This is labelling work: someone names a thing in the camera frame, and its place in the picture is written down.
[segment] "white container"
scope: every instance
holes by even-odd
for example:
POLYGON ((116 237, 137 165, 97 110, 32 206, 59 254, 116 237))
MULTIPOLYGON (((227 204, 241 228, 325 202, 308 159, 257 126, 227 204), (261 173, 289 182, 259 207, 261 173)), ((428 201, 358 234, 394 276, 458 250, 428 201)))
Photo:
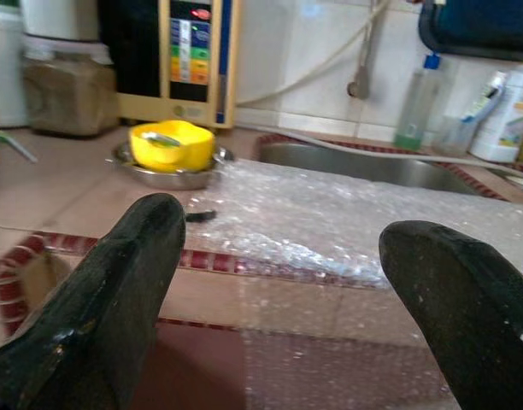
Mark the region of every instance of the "white container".
POLYGON ((19 10, 0 5, 0 127, 28 123, 21 72, 22 20, 19 10))
POLYGON ((21 0, 26 34, 98 41, 97 0, 21 0))
POLYGON ((523 64, 508 78, 502 100, 480 124, 470 153, 487 161, 514 162, 523 142, 523 64))

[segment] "blue bottle cap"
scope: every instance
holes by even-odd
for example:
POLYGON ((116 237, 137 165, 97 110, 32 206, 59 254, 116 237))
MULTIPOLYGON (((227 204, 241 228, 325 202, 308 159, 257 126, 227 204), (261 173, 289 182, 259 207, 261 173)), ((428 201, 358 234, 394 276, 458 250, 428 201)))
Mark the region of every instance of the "blue bottle cap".
POLYGON ((423 65, 423 68, 428 70, 438 70, 438 67, 440 67, 440 56, 438 54, 432 53, 431 55, 427 55, 425 57, 425 64, 423 65))

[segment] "tiled countertop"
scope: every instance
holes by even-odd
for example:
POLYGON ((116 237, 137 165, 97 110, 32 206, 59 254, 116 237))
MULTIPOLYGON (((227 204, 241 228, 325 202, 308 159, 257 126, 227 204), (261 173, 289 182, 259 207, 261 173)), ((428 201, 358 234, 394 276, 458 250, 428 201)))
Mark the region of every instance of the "tiled countertop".
MULTIPOLYGON (((0 255, 31 231, 101 237, 136 200, 156 191, 130 179, 105 161, 117 144, 126 141, 124 127, 88 141, 42 137, 28 130, 17 130, 12 134, 39 158, 39 163, 30 164, 11 148, 0 146, 0 255)), ((261 135, 261 132, 236 129, 219 136, 219 144, 231 149, 238 157, 252 158, 256 139, 261 135)), ((344 138, 344 141, 367 142, 351 138, 344 138)), ((464 170, 475 174, 477 180, 499 195, 523 203, 521 190, 492 173, 471 167, 464 167, 464 170)), ((195 195, 195 192, 171 193, 183 205, 195 195)), ((79 259, 78 256, 68 257, 68 262, 75 266, 79 259)), ((392 294, 270 279, 258 284, 256 280, 179 269, 163 303, 161 316, 239 327, 248 325, 245 323, 248 318, 254 318, 257 322, 250 325, 271 330, 292 329, 318 336, 420 343, 415 324, 392 294), (274 312, 271 309, 251 312, 253 306, 244 304, 241 299, 245 290, 254 292, 252 296, 263 296, 265 301, 272 301, 271 305, 276 306, 274 312), (287 314, 282 314, 279 306, 291 295, 295 310, 288 309, 287 314), (304 317, 308 309, 302 308, 303 305, 308 307, 313 300, 318 303, 318 324, 304 317), (381 333, 382 321, 375 319, 366 322, 366 327, 359 330, 351 309, 361 317, 371 318, 378 317, 378 314, 385 316, 385 312, 391 310, 399 317, 396 331, 386 326, 381 333), (298 324, 307 327, 296 329, 298 324)))
MULTIPOLYGON (((137 199, 157 190, 144 186, 105 161, 126 141, 126 128, 93 140, 71 140, 11 132, 35 154, 31 164, 0 146, 0 254, 29 231, 101 237, 137 199)), ((220 144, 251 157, 259 132, 236 130, 220 144)), ((183 205, 192 192, 171 192, 183 205)))

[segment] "floor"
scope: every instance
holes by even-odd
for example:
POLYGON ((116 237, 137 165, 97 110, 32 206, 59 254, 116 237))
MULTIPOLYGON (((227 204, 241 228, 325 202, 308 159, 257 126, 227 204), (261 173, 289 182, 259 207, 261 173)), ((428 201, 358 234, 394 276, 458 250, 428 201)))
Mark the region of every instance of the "floor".
POLYGON ((131 410, 244 408, 244 347, 238 332, 159 326, 131 410))

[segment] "wall tile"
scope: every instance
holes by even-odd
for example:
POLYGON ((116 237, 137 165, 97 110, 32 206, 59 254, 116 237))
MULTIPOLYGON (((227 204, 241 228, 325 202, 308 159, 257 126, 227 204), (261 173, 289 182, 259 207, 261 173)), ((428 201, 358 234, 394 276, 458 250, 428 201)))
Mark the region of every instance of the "wall tile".
POLYGON ((375 124, 363 124, 358 127, 356 136, 362 139, 372 139, 375 141, 392 142, 395 129, 392 126, 376 126, 375 124))
POLYGON ((324 134, 355 136, 356 123, 328 118, 281 113, 279 126, 292 130, 321 132, 324 134))
MULTIPOLYGON (((309 73, 337 50, 369 16, 370 0, 245 0, 239 55, 238 101, 274 91, 309 73)), ((359 38, 336 61, 298 87, 238 110, 238 121, 302 131, 391 141, 415 69, 430 50, 420 41, 421 6, 392 0, 370 72, 370 97, 351 98, 359 38)), ((445 56, 444 86, 428 124, 459 116, 497 70, 515 62, 445 56)))
POLYGON ((515 61, 499 61, 485 58, 448 56, 457 61, 458 69, 451 89, 446 115, 461 116, 470 103, 477 98, 484 84, 497 70, 509 71, 518 65, 515 61))
POLYGON ((429 52, 419 40, 417 19, 412 13, 387 13, 362 123, 396 126, 412 74, 422 67, 424 55, 429 52))
MULTIPOLYGON (((293 83, 326 61, 366 18, 366 7, 298 2, 285 63, 286 83, 293 83)), ((358 120, 362 101, 347 94, 347 84, 356 71, 360 46, 361 41, 356 41, 320 74, 286 92, 281 110, 335 120, 358 120)))

